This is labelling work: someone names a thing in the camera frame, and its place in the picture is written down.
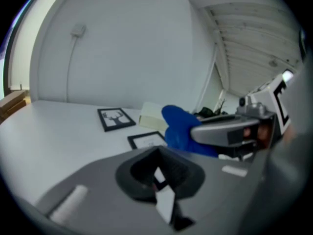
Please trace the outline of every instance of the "white cable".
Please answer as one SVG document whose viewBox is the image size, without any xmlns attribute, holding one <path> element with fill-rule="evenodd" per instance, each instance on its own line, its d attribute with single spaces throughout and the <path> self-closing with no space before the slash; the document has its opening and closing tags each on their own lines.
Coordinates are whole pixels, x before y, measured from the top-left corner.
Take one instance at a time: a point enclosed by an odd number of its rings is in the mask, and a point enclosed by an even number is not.
<svg viewBox="0 0 313 235">
<path fill-rule="evenodd" d="M 68 103 L 68 77 L 69 77 L 69 69 L 70 69 L 70 63 L 72 61 L 72 56 L 73 56 L 73 52 L 76 46 L 76 42 L 78 37 L 77 36 L 73 36 L 73 41 L 72 41 L 72 47 L 70 50 L 70 55 L 69 55 L 69 60 L 68 60 L 68 66 L 67 66 L 67 84 L 66 84 L 66 98 L 65 98 L 65 102 Z"/>
</svg>

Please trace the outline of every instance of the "black picture frame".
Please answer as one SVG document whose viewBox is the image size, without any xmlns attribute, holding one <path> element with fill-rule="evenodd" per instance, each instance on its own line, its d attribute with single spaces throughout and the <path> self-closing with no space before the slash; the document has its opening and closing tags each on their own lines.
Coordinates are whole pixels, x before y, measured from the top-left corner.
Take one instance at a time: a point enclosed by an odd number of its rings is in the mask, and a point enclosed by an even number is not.
<svg viewBox="0 0 313 235">
<path fill-rule="evenodd" d="M 108 126 L 108 125 L 106 124 L 105 119 L 104 119 L 104 118 L 106 118 L 106 117 L 103 116 L 103 112 L 104 112 L 104 111 L 105 111 L 105 112 L 107 112 L 107 111 L 120 111 L 120 112 L 123 114 L 123 116 L 125 116 L 125 117 L 129 120 L 129 122 L 126 122 L 126 123 L 117 123 L 116 125 Z M 131 117 L 128 116 L 128 115 L 126 114 L 126 112 L 124 112 L 121 108 L 98 109 L 98 114 L 99 114 L 99 117 L 100 117 L 100 120 L 101 120 L 101 123 L 102 123 L 102 125 L 103 125 L 103 128 L 104 128 L 104 131 L 105 131 L 105 132 L 107 132 L 107 131 L 113 131 L 113 130 L 117 130 L 117 129 L 121 129 L 121 128 L 125 128 L 125 127 L 129 127 L 129 126 L 136 125 L 135 121 L 132 120 Z M 109 120 L 113 120 L 114 122 L 115 122 L 115 121 L 118 121 L 118 122 L 119 122 L 118 119 L 119 119 L 120 117 L 115 118 L 116 120 L 115 120 L 115 119 L 112 119 L 112 117 L 108 117 L 108 119 L 109 119 Z"/>
<path fill-rule="evenodd" d="M 158 131 L 153 131 L 153 132 L 149 132 L 149 133 L 129 136 L 129 137 L 127 137 L 127 140 L 129 142 L 129 144 L 131 145 L 131 148 L 133 150 L 135 150 L 135 149 L 138 149 L 137 145 L 134 142 L 135 139 L 142 138 L 142 137 L 147 137 L 147 136 L 151 136 L 151 135 L 155 135 L 155 134 L 158 134 L 165 142 L 164 136 L 160 132 L 158 132 Z"/>
</svg>

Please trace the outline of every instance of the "ceiling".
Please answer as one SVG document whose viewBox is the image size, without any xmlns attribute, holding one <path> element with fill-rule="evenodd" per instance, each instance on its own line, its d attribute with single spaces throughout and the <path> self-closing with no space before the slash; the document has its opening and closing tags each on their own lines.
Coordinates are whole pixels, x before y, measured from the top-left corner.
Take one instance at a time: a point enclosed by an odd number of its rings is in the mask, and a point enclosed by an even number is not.
<svg viewBox="0 0 313 235">
<path fill-rule="evenodd" d="M 285 69 L 297 70 L 300 27 L 291 12 L 241 2 L 212 5 L 206 11 L 223 40 L 229 92 L 242 96 Z"/>
</svg>

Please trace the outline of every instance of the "wall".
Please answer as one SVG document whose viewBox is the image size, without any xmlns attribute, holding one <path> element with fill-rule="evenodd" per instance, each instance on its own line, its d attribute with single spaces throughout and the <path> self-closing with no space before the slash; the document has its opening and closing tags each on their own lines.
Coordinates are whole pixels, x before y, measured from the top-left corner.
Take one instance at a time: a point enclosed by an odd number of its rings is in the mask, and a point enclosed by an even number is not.
<svg viewBox="0 0 313 235">
<path fill-rule="evenodd" d="M 202 107 L 207 107 L 213 111 L 219 100 L 222 89 L 223 86 L 219 73 L 216 67 L 214 67 L 200 109 L 202 109 Z"/>
<path fill-rule="evenodd" d="M 86 24 L 73 46 L 70 32 Z M 38 98 L 140 109 L 193 110 L 214 43 L 188 0 L 66 0 L 45 33 Z"/>
<path fill-rule="evenodd" d="M 20 84 L 23 89 L 29 90 L 30 60 L 34 43 L 41 24 L 55 1 L 36 0 L 20 25 L 11 50 L 9 64 L 12 90 L 19 90 Z"/>
<path fill-rule="evenodd" d="M 234 114 L 239 106 L 239 97 L 227 92 L 224 99 L 225 103 L 222 107 L 222 111 L 225 111 L 228 114 Z"/>
</svg>

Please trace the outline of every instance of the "framed deer picture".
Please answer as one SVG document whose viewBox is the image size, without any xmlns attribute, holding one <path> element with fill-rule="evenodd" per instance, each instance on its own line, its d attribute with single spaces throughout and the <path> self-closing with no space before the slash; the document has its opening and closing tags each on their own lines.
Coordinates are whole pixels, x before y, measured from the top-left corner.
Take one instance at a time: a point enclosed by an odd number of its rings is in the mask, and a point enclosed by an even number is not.
<svg viewBox="0 0 313 235">
<path fill-rule="evenodd" d="M 136 125 L 136 123 L 121 109 L 98 109 L 104 131 Z"/>
</svg>

